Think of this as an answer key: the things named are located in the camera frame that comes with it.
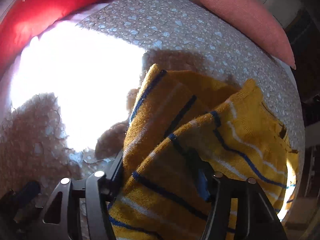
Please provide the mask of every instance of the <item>cushion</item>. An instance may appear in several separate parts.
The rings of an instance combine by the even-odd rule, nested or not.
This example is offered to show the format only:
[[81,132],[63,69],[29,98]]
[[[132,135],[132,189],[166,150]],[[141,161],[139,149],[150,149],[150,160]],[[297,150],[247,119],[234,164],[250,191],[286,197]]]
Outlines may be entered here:
[[0,23],[0,79],[36,35],[56,20],[98,0],[16,0]]
[[272,56],[295,69],[288,38],[277,20],[258,0],[200,0]]

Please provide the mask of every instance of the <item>striped towel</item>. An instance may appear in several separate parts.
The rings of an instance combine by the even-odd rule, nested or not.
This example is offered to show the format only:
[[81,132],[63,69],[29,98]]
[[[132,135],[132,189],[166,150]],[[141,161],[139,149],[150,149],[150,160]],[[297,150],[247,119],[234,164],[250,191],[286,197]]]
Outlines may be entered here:
[[[190,147],[229,178],[255,178],[275,210],[286,211],[298,166],[288,141],[253,80],[236,90],[153,65],[124,141],[125,183],[109,207],[117,239],[200,239],[211,205],[197,194],[180,154]],[[232,200],[227,239],[233,239],[236,215]]]

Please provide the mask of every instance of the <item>screw head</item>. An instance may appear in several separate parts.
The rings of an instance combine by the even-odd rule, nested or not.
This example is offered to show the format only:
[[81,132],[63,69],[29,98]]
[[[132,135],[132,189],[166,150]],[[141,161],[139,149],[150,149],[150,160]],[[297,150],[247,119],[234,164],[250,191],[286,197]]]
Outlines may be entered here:
[[94,176],[97,177],[97,178],[102,177],[103,175],[104,175],[104,171],[96,171],[94,173]]
[[223,174],[220,171],[215,171],[214,176],[216,178],[222,178]]
[[248,182],[250,183],[250,184],[256,184],[256,180],[254,179],[254,178],[249,178],[248,179]]
[[69,178],[63,178],[62,180],[60,180],[61,184],[68,184],[70,182]]

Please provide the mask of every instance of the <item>white stripe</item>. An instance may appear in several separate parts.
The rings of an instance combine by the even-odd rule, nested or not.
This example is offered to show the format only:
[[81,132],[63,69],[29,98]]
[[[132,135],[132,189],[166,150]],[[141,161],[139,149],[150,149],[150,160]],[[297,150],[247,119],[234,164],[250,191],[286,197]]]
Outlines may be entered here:
[[180,231],[180,232],[182,232],[182,233],[184,233],[184,234],[186,234],[188,236],[192,236],[193,238],[195,238],[197,240],[201,237],[201,236],[198,236],[198,235],[196,235],[194,233],[191,233],[191,232],[185,230],[184,228],[181,228],[180,226],[178,226],[175,223],[172,223],[172,222],[170,222],[168,220],[165,220],[163,217],[159,216],[156,213],[153,213],[150,210],[147,210],[146,208],[138,205],[137,203],[135,203],[134,201],[132,201],[131,199],[129,199],[127,197],[120,196],[119,200],[122,203],[125,203],[126,205],[128,205],[129,207],[133,208],[134,210],[138,211],[140,214],[143,214],[143,215],[146,215],[149,218],[158,220],[160,223],[169,225],[172,228],[174,228],[175,230]]
[[275,200],[284,200],[284,198],[280,198],[277,194],[267,191],[267,190],[263,190],[266,194],[269,194],[271,197],[273,197]]
[[169,101],[173,98],[173,96],[175,95],[175,93],[177,92],[178,88],[180,88],[182,86],[181,83],[178,83],[172,90],[171,92],[168,94],[168,96],[166,97],[166,99],[163,101],[162,105],[158,108],[158,110],[156,111],[155,114],[153,114],[149,119],[148,122],[145,124],[145,126],[141,129],[140,133],[132,140],[131,143],[128,144],[128,146],[126,147],[126,149],[124,150],[124,155],[126,153],[128,153],[129,151],[131,151],[131,149],[142,139],[142,137],[144,136],[144,134],[147,132],[147,130],[149,129],[149,127],[153,124],[153,122],[155,121],[155,119],[163,112],[165,106],[169,103]]
[[230,214],[236,216],[236,215],[237,215],[237,212],[231,210],[231,211],[230,211]]
[[237,118],[237,111],[236,111],[235,105],[229,99],[227,99],[225,101],[225,103],[229,104],[232,115],[233,115],[233,119],[236,119]]
[[[193,128],[198,128],[199,126],[197,125],[196,120],[193,120],[193,122],[190,122],[190,124],[192,124]],[[241,174],[236,168],[234,168],[233,166],[231,166],[229,163],[224,162],[223,160],[218,159],[216,156],[214,156],[212,154],[212,152],[210,150],[208,150],[207,148],[205,148],[203,146],[203,143],[199,143],[199,147],[201,148],[201,151],[207,155],[208,158],[211,158],[213,160],[215,160],[217,163],[219,163],[221,166],[225,167],[226,169],[228,169],[229,171],[231,171],[233,174],[237,175],[239,178],[243,179],[243,180],[247,180],[247,177],[244,176],[243,174]],[[271,197],[275,198],[276,200],[278,199],[282,199],[279,198],[276,194],[269,192],[267,190],[265,190],[264,188],[262,188],[262,190],[266,193],[269,194]]]
[[[192,127],[194,128],[199,128],[199,126],[197,125],[196,120],[193,120],[193,122],[190,122],[190,124],[192,125]],[[210,159],[216,161],[217,163],[219,163],[221,166],[225,167],[226,169],[228,169],[229,171],[231,171],[233,174],[237,175],[239,178],[246,180],[247,177],[244,176],[243,174],[241,174],[238,170],[236,170],[233,166],[231,166],[229,163],[226,163],[225,161],[217,158],[214,154],[212,154],[212,152],[210,150],[207,149],[207,147],[203,146],[203,143],[199,143],[199,147],[201,149],[201,151]]]
[[149,154],[149,157],[150,158],[156,158],[156,153],[154,151],[152,151],[150,154]]
[[263,153],[260,151],[260,149],[259,149],[258,147],[256,147],[256,146],[253,145],[253,144],[246,143],[246,142],[242,141],[241,138],[239,138],[239,136],[237,135],[236,129],[235,129],[235,127],[232,125],[232,123],[231,123],[230,121],[228,121],[227,124],[228,124],[228,126],[231,128],[231,130],[232,130],[232,136],[233,136],[234,139],[236,139],[239,143],[242,143],[242,144],[244,144],[244,145],[247,145],[248,147],[251,147],[252,149],[256,150],[257,153],[259,154],[259,156],[262,158],[263,164],[265,164],[265,165],[269,166],[270,168],[272,168],[276,173],[282,174],[282,175],[285,176],[284,171],[278,171],[275,166],[273,166],[271,163],[269,163],[269,162],[267,162],[267,161],[265,161],[265,160],[263,159]]

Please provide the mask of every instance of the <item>sunlight patch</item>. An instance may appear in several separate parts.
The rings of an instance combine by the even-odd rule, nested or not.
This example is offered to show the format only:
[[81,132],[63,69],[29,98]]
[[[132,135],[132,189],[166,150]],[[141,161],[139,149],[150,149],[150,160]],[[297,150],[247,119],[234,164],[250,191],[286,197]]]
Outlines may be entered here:
[[68,147],[94,149],[105,130],[127,119],[126,95],[139,86],[143,54],[123,40],[61,22],[23,50],[11,85],[12,107],[53,92]]
[[288,171],[288,177],[287,177],[287,189],[284,194],[284,202],[282,205],[282,208],[280,212],[278,213],[278,218],[282,221],[284,219],[285,215],[288,212],[287,209],[287,201],[293,197],[293,192],[296,187],[296,174],[294,172],[294,169],[291,165],[291,163],[287,160],[287,171]]

